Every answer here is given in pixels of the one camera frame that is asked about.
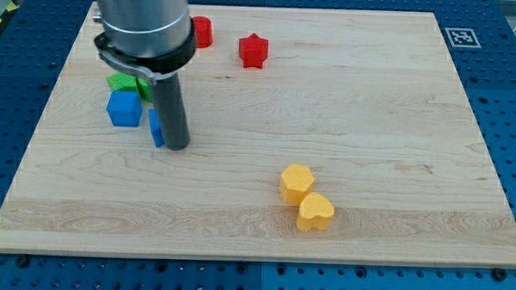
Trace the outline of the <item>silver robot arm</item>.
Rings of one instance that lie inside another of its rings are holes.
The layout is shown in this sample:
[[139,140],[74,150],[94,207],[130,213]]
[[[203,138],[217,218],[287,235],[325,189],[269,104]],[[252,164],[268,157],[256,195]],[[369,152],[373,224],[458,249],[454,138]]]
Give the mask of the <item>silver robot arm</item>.
[[188,0],[96,0],[104,31],[95,37],[100,58],[116,71],[166,78],[196,51]]

